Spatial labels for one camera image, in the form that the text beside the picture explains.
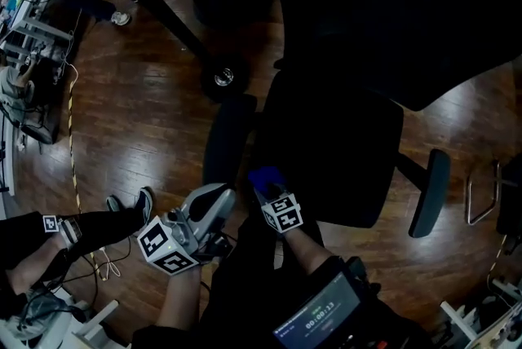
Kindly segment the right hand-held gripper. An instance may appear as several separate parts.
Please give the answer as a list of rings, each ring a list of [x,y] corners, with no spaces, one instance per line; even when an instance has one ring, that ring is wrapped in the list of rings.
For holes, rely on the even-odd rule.
[[[267,224],[284,234],[303,225],[301,206],[293,193],[280,183],[268,185],[268,195],[263,195],[257,188],[254,193]]]

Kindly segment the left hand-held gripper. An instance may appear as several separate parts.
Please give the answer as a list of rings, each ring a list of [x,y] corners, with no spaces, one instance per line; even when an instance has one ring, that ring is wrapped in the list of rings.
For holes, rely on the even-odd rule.
[[[192,191],[184,203],[157,216],[139,234],[145,261],[175,276],[232,251],[223,227],[236,201],[235,190],[226,183],[210,183]]]

